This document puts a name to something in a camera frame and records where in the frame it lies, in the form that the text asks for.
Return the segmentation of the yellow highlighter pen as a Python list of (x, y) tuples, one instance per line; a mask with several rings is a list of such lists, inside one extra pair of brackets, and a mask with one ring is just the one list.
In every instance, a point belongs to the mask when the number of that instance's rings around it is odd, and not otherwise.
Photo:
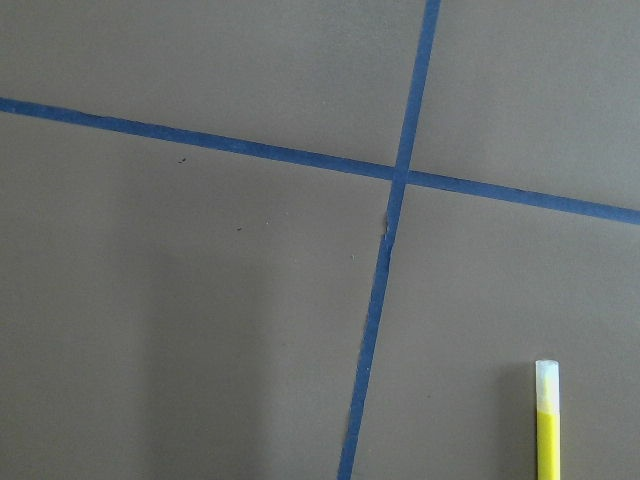
[(537, 478), (561, 479), (560, 372), (555, 360), (535, 362)]

